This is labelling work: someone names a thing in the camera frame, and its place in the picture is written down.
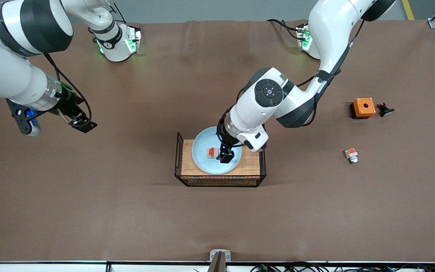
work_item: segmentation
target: yellow line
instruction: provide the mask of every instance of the yellow line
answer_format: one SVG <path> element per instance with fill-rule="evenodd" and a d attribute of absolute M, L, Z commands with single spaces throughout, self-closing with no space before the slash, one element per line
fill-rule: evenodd
<path fill-rule="evenodd" d="M 402 4 L 404 5 L 404 10 L 406 10 L 407 19 L 414 20 L 414 14 L 412 14 L 412 10 L 410 9 L 409 0 L 402 0 Z"/>

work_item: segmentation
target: brown table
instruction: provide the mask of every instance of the brown table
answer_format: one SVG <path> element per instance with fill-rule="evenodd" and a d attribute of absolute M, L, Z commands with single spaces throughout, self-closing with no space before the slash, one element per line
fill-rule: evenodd
<path fill-rule="evenodd" d="M 234 260 L 435 261 L 435 31 L 425 21 L 364 25 L 313 125 L 267 123 L 259 188 L 183 186 L 176 133 L 215 125 L 259 68 L 299 83 L 319 62 L 266 22 L 143 29 L 141 54 L 126 62 L 105 60 L 86 26 L 54 54 L 90 101 L 98 128 L 88 134 L 45 114 L 42 135 L 23 136 L 0 99 L 0 260 L 200 260 L 226 248 Z M 353 121 L 358 97 L 396 112 Z"/>

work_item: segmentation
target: orange block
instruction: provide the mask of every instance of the orange block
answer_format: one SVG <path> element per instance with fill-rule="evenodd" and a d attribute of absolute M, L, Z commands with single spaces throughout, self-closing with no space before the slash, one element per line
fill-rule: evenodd
<path fill-rule="evenodd" d="M 357 98 L 350 105 L 353 119 L 367 119 L 376 113 L 372 98 Z"/>

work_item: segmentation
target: wire basket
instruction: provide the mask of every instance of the wire basket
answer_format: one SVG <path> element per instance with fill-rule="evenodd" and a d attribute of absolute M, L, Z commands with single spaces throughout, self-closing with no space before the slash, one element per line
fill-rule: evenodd
<path fill-rule="evenodd" d="M 264 150 L 259 153 L 259 175 L 183 175 L 184 140 L 177 133 L 176 168 L 174 176 L 188 187 L 258 187 L 266 177 L 266 162 Z"/>

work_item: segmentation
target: light blue round plate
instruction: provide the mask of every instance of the light blue round plate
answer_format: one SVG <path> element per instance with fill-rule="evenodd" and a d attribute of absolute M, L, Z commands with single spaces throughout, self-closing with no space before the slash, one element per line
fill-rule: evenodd
<path fill-rule="evenodd" d="M 228 164 L 222 164 L 219 160 L 206 157 L 206 149 L 221 146 L 221 142 L 216 135 L 216 127 L 204 129 L 198 134 L 194 143 L 192 144 L 192 158 L 197 166 L 204 172 L 213 175 L 220 175 L 227 173 L 236 167 L 241 159 L 241 147 L 234 147 L 234 158 Z"/>

